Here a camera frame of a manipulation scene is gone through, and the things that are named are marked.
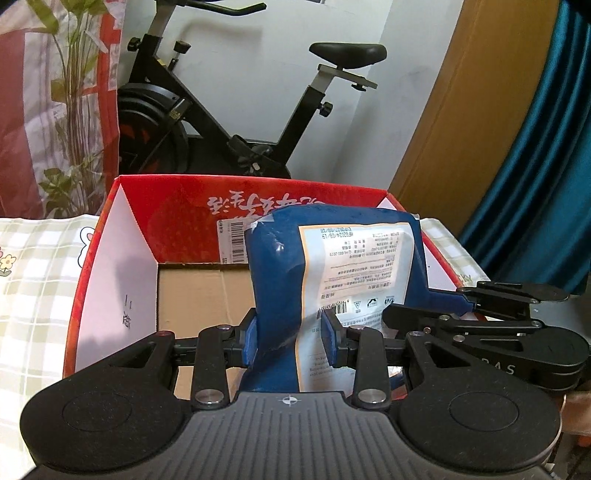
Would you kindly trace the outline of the blue plastic package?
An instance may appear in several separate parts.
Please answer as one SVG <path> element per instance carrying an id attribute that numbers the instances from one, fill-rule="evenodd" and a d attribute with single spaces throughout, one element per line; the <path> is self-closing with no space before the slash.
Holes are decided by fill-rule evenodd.
<path id="1" fill-rule="evenodd" d="M 288 206 L 245 230 L 256 300 L 256 359 L 243 391 L 353 391 L 351 368 L 332 368 L 321 339 L 322 311 L 342 325 L 382 327 L 403 304 L 462 316 L 460 294 L 429 287 L 419 221 L 391 209 L 328 204 Z"/>

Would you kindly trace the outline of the red strawberry cardboard box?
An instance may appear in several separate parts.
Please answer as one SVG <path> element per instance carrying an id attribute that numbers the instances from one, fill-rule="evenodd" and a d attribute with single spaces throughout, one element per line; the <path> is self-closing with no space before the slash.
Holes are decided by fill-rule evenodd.
<path id="1" fill-rule="evenodd" d="M 128 175 L 107 198 L 78 282 L 64 371 L 72 374 L 153 334 L 179 338 L 237 324 L 256 309 L 245 230 L 288 206 L 406 212 L 385 191 L 286 179 Z M 422 233 L 429 287 L 457 275 Z"/>

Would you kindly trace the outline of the red printed backdrop cloth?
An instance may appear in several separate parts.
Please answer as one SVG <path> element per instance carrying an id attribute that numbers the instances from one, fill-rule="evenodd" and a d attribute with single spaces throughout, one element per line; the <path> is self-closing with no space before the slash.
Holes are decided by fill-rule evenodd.
<path id="1" fill-rule="evenodd" d="M 123 1 L 1 4 L 1 214 L 100 212 L 118 174 Z"/>

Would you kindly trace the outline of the wooden door panel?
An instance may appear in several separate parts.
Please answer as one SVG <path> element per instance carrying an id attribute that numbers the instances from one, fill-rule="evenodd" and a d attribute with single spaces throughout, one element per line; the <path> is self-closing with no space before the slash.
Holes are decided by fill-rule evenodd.
<path id="1" fill-rule="evenodd" d="M 459 235 L 519 132 L 538 86 L 559 4 L 467 1 L 390 186 L 409 211 Z"/>

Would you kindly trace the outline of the checkered green tablecloth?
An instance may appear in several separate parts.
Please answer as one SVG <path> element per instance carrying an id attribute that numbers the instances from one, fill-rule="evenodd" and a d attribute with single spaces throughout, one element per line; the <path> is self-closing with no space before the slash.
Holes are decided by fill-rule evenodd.
<path id="1" fill-rule="evenodd" d="M 1 220 L 1 477 L 34 463 L 19 419 L 27 401 L 61 379 L 74 295 L 98 218 Z"/>

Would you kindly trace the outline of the black exercise bike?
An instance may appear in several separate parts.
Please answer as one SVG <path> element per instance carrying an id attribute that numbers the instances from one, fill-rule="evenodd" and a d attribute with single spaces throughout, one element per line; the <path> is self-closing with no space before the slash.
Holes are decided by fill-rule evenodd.
<path id="1" fill-rule="evenodd" d="M 180 57 L 177 76 L 230 134 L 276 141 L 304 89 L 317 73 L 311 43 L 334 41 L 381 43 L 393 1 L 221 1 L 229 7 L 264 2 L 266 10 L 228 17 L 192 8 L 177 8 L 165 28 L 159 55 L 168 61 L 175 40 L 191 44 Z M 155 14 L 155 1 L 127 1 L 124 14 L 119 84 L 130 73 L 131 37 L 141 37 Z M 288 168 L 297 179 L 339 182 L 346 147 L 365 140 L 355 126 L 360 101 L 382 93 L 363 93 L 335 79 L 326 101 L 328 118 L 315 114 Z"/>

